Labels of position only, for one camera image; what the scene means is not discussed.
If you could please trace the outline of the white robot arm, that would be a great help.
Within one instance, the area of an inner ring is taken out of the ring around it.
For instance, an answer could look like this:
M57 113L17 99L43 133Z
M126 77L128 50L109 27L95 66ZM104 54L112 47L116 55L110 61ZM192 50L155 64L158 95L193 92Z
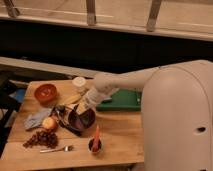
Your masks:
M157 70L158 67L123 74L98 73L93 79L91 88L78 104L77 113L82 114L86 110L92 109L119 89L141 92L145 83Z

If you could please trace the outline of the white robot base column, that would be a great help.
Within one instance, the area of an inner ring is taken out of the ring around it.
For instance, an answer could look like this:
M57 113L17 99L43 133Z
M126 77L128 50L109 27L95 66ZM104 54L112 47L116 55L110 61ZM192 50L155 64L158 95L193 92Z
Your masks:
M213 63L160 68L142 95L145 171L213 171Z

